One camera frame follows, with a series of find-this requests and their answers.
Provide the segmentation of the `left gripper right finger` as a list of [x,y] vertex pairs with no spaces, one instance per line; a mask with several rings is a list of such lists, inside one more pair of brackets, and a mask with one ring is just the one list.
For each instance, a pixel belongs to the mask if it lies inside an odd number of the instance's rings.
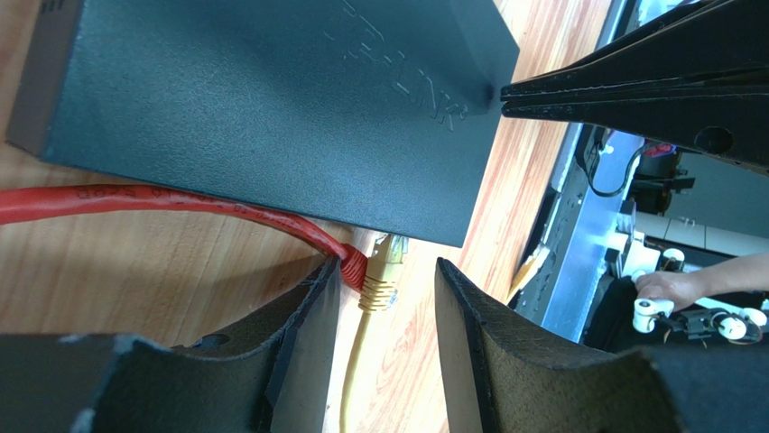
[[617,356],[534,324],[451,261],[435,268],[440,369],[452,432],[639,432]]

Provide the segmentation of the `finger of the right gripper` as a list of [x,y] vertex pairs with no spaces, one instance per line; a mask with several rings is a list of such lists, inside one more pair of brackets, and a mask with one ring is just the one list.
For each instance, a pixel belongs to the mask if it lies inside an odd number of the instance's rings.
[[766,1],[676,7],[572,65],[508,85],[503,99],[692,83],[768,66]]
[[768,87],[679,86],[502,96],[503,115],[592,124],[768,173]]

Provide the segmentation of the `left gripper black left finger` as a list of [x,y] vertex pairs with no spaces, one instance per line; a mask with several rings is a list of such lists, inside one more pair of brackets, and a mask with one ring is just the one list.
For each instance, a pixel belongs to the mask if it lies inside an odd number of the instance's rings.
[[319,432],[333,364],[341,276],[328,259],[292,290],[203,336],[183,381],[176,432]]

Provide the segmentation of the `black network switch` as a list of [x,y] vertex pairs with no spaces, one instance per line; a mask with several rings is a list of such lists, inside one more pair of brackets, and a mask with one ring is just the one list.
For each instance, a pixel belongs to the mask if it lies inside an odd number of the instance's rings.
[[464,243],[519,55],[491,1],[38,1],[42,161]]

